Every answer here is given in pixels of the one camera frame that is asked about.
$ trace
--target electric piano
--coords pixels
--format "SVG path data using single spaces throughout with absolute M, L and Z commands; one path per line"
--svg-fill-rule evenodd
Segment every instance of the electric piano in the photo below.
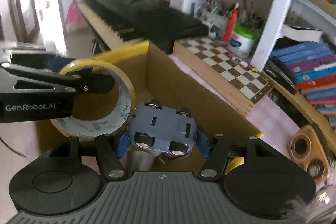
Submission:
M 105 50 L 148 39 L 171 54 L 176 39 L 208 34 L 199 20 L 161 1 L 85 0 L 77 7 Z

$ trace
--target black cable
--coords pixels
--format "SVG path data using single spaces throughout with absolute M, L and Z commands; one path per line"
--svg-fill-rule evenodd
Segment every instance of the black cable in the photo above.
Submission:
M 11 148 L 7 143 L 5 143 L 5 141 L 0 137 L 0 142 L 2 142 L 10 151 L 12 151 L 13 153 L 15 153 L 16 155 L 19 155 L 23 158 L 26 158 L 25 155 L 21 154 L 20 152 L 15 151 L 13 148 Z

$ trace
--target chessboard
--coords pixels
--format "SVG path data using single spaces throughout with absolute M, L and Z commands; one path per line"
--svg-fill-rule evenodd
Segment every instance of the chessboard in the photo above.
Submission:
M 255 68 L 208 37 L 175 41 L 173 54 L 244 116 L 272 89 Z

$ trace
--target white container with green lid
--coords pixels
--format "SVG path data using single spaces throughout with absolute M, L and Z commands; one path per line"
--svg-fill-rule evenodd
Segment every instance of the white container with green lid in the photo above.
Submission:
M 247 58 L 255 41 L 254 29 L 236 25 L 227 48 L 241 58 Z

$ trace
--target purple book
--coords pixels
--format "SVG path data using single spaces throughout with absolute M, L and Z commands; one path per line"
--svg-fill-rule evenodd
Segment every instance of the purple book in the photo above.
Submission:
M 305 71 L 313 70 L 314 68 L 318 66 L 330 64 L 333 62 L 336 62 L 336 55 L 330 55 L 330 56 L 323 57 L 318 60 L 306 61 L 300 64 L 295 64 L 289 67 L 289 70 L 291 71 L 291 73 L 295 75 L 297 73 L 302 73 Z

